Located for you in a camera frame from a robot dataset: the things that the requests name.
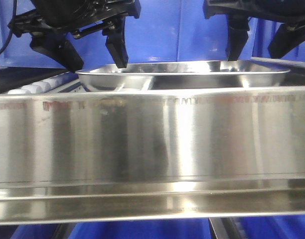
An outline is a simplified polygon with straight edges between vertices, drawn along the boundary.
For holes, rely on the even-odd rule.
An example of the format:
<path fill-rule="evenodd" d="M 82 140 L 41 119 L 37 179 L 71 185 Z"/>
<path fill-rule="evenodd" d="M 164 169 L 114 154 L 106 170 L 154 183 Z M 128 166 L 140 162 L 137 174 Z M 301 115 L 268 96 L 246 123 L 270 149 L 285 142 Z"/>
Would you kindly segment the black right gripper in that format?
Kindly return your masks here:
<path fill-rule="evenodd" d="M 226 15 L 228 61 L 237 61 L 248 41 L 248 17 L 282 23 L 268 46 L 273 59 L 305 42 L 305 0 L 205 0 L 203 11 L 206 19 Z"/>

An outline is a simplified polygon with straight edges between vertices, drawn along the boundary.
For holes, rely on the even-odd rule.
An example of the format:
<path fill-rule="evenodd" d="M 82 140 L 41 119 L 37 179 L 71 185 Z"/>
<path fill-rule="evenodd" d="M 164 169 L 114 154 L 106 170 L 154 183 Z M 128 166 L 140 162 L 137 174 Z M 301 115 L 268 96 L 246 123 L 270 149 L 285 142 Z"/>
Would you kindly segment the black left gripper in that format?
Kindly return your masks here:
<path fill-rule="evenodd" d="M 140 17 L 138 0 L 33 0 L 32 4 L 35 9 L 14 16 L 8 27 L 16 37 L 30 33 L 33 51 L 76 72 L 84 61 L 64 33 L 80 39 L 102 30 L 115 65 L 127 67 L 125 20 L 127 16 Z"/>

